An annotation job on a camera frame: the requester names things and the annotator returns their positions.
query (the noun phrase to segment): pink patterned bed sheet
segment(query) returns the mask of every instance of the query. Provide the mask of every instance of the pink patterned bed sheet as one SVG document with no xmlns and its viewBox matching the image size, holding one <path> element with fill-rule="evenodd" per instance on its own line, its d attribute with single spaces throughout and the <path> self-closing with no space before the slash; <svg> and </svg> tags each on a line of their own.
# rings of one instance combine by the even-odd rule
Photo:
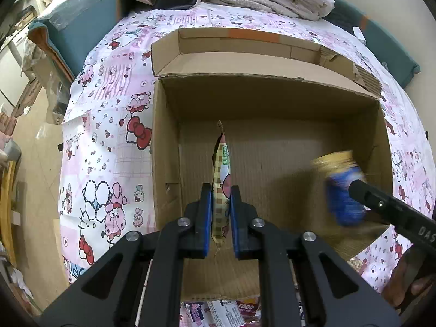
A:
<svg viewBox="0 0 436 327">
<path fill-rule="evenodd" d="M 206 3 L 189 10 L 131 12 L 89 53 L 71 86 L 62 123 L 58 209 L 62 254 L 74 282 L 130 230 L 156 230 L 150 143 L 151 44 L 187 27 L 259 29 L 320 43 L 380 80 L 392 154 L 394 195 L 431 217 L 436 175 L 424 128 L 405 91 L 354 36 L 327 21 L 306 21 Z M 378 292 L 410 242 L 388 228 L 357 257 Z"/>
</svg>

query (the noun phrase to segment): cardboard box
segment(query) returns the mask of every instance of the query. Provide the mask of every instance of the cardboard box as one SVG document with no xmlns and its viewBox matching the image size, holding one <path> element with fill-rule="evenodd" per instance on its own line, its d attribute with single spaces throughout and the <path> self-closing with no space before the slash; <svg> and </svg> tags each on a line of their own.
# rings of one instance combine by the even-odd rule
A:
<svg viewBox="0 0 436 327">
<path fill-rule="evenodd" d="M 152 141 L 158 229 L 180 217 L 188 203 L 199 199 L 201 184 L 212 181 L 216 122 L 221 120 L 232 184 L 239 186 L 243 200 L 280 228 L 314 230 L 349 259 L 386 226 L 365 222 L 358 229 L 343 229 L 327 220 L 331 215 L 323 179 L 311 161 L 352 150 L 368 182 L 392 193 L 389 141 L 378 96 L 350 79 L 352 75 L 320 66 L 322 48 L 316 43 L 239 29 L 233 38 L 230 32 L 180 29 L 152 45 L 153 71 L 159 76 Z M 246 38 L 237 38 L 246 32 Z M 282 39 L 286 53 L 269 48 L 268 43 Z M 311 52 L 318 55 L 309 57 Z M 353 68 L 346 58 L 337 60 L 343 74 Z M 323 64 L 329 63 L 326 58 Z M 182 299 L 259 294 L 257 262 L 237 261 L 231 237 L 216 255 L 213 245 L 205 260 L 186 260 Z"/>
</svg>

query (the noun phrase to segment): screw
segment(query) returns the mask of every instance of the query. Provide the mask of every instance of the screw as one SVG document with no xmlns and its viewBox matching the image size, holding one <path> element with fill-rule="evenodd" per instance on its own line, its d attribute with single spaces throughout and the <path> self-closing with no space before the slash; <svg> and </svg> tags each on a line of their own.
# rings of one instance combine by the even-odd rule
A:
<svg viewBox="0 0 436 327">
<path fill-rule="evenodd" d="M 306 231 L 302 235 L 304 241 L 313 242 L 317 239 L 317 236 L 312 231 Z"/>
<path fill-rule="evenodd" d="M 190 225 L 190 220 L 188 217 L 181 217 L 180 219 L 177 220 L 177 225 L 181 226 L 181 227 L 187 227 Z"/>
<path fill-rule="evenodd" d="M 126 240 L 127 241 L 136 241 L 137 239 L 139 239 L 138 231 L 129 231 L 126 234 Z"/>
<path fill-rule="evenodd" d="M 251 221 L 251 225 L 255 228 L 263 228 L 265 226 L 265 221 L 260 217 L 257 217 Z"/>
</svg>

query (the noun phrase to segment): beige tile floor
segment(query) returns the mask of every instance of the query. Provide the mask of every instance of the beige tile floor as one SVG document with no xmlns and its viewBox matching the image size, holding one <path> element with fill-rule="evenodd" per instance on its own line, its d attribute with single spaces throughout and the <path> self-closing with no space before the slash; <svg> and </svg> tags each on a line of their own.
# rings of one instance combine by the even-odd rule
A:
<svg viewBox="0 0 436 327">
<path fill-rule="evenodd" d="M 29 113 L 18 117 L 13 134 L 22 153 L 15 180 L 21 226 L 14 226 L 14 249 L 18 268 L 42 310 L 68 287 L 56 245 L 62 130 L 45 122 L 46 112 L 42 89 Z"/>
</svg>

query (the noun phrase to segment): wall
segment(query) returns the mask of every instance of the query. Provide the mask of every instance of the wall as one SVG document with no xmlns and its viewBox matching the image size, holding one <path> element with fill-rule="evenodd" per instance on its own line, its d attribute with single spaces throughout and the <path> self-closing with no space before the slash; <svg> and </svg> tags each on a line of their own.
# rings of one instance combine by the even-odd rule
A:
<svg viewBox="0 0 436 327">
<path fill-rule="evenodd" d="M 346 0 L 386 28 L 421 67 L 406 87 L 436 158 L 436 21 L 423 0 Z"/>
</svg>

